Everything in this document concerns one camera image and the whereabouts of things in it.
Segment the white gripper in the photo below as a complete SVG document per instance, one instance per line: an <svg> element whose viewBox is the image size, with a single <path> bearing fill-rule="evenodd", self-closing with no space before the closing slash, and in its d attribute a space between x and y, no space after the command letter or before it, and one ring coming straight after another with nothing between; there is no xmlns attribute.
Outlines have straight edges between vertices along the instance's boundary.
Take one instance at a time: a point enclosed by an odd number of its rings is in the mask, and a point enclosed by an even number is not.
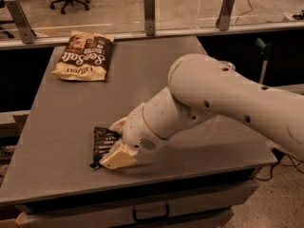
<svg viewBox="0 0 304 228"><path fill-rule="evenodd" d="M99 164L107 169L118 169L133 164L136 155L151 154L165 147L167 140L155 135L147 126L143 117L143 104L132 110L127 117L113 123L110 130L123 132L123 141L99 148L102 158Z"/></svg>

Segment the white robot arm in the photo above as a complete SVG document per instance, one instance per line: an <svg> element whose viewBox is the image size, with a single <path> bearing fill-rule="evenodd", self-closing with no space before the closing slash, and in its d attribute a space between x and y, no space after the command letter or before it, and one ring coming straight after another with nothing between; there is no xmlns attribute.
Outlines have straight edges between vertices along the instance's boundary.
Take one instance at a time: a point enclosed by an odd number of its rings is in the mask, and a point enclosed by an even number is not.
<svg viewBox="0 0 304 228"><path fill-rule="evenodd" d="M128 166L136 155L168 145L182 130L222 115L245 124L286 151L304 158L304 96L253 82L205 54L181 56L167 87L116 122L122 138L99 164Z"/></svg>

